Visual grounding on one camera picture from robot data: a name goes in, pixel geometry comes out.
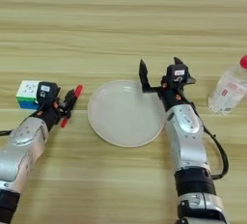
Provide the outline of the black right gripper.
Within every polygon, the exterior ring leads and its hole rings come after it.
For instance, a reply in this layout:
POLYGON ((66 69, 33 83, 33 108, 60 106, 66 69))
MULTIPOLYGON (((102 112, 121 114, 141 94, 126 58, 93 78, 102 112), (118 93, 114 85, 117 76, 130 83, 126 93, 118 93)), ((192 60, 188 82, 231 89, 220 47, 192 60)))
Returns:
MULTIPOLYGON (((174 57, 174 60, 175 64, 183 64, 181 59, 178 57, 174 57)), ((143 92, 157 93, 166 111, 168 111, 176 105, 188 103, 188 100, 184 96, 183 88, 185 85, 191 85, 196 83, 196 79, 193 78, 188 72, 188 79, 186 82, 170 83, 166 78, 164 78, 161 80, 161 84, 159 86, 152 87, 148 80, 147 66, 143 60, 140 60, 139 77, 141 80, 143 92)))

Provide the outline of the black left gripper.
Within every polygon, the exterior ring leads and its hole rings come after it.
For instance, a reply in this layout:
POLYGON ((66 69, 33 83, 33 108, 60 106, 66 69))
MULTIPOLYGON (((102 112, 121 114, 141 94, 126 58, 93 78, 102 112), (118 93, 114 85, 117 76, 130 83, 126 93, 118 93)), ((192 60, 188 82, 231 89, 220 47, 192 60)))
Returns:
POLYGON ((71 117, 71 106, 74 105, 76 96, 73 89, 66 93, 64 106, 60 107, 57 101, 43 104, 34 114, 35 118, 44 121, 48 130, 51 130, 63 118, 69 119, 71 117))

